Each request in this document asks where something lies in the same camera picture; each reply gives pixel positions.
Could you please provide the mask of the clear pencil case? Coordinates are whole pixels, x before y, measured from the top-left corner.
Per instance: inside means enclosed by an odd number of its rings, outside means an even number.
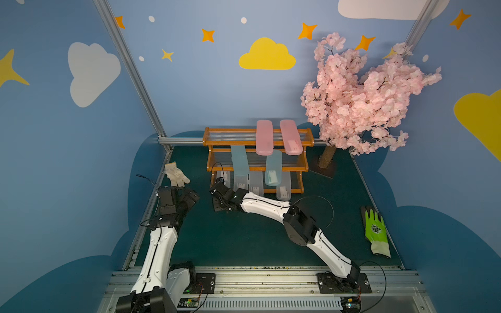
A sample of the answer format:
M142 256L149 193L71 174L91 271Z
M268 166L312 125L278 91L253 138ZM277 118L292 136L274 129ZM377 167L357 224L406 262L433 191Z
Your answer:
M224 181L224 185L231 189L232 188L232 180L231 180L231 172L230 171L218 171L216 172L216 179L221 178Z
M249 174L249 190L256 195L264 195L264 179L263 172L250 172Z
M249 175L246 176L234 176L233 188L236 192L238 189L249 190Z
M292 180L290 172L281 172L281 183L276 188L276 197L279 201L290 201L292 198Z

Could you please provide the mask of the light blue pencil case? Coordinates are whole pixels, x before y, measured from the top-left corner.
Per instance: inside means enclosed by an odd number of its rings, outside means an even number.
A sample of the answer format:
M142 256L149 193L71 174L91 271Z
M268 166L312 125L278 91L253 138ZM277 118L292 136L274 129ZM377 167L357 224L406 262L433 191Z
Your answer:
M230 146L230 150L234 175L237 177L248 176L250 169L245 146Z
M265 184L279 186L282 182L282 152L275 149L266 157Z

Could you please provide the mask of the pink pencil case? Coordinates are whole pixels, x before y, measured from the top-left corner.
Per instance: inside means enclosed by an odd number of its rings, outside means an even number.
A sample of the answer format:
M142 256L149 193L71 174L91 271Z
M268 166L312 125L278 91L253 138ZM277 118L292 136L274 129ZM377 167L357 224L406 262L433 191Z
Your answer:
M274 137L273 124L270 120L257 121L256 129L256 153L261 156L273 154Z
M291 119L282 120L280 128L286 154L292 156L301 155L303 146L296 122Z

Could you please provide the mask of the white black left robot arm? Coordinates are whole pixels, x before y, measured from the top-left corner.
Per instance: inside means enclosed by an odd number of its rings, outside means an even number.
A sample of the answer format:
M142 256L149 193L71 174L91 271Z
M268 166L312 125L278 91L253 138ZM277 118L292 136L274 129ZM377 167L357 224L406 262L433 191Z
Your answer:
M149 248L139 277L116 312L177 312L184 291L196 285L192 262L171 266L184 218L200 199L193 190L165 186L158 191L155 214L141 223L150 230Z

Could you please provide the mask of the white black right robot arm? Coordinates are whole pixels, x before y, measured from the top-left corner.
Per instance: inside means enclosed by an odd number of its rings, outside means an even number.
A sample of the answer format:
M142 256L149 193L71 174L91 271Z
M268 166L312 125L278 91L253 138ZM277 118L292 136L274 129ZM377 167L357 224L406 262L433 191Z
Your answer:
M344 256L318 227L316 220L296 204L267 199L247 189L229 189L220 178L211 187L215 206L225 211L254 213L282 224L288 238L311 249L330 269L344 288L355 289L360 267Z

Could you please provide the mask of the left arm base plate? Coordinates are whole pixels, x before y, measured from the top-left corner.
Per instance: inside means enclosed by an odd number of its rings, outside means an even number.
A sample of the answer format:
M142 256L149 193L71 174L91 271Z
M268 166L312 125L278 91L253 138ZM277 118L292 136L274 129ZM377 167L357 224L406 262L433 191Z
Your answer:
M215 273L197 273L185 290L185 294L214 294L215 283Z

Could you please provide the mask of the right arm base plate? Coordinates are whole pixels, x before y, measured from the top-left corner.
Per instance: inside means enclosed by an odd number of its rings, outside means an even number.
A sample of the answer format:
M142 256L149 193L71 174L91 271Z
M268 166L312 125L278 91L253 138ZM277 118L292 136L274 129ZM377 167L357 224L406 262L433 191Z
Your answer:
M365 273L358 275L357 282L340 279L331 272L317 273L317 283L320 293L373 293Z

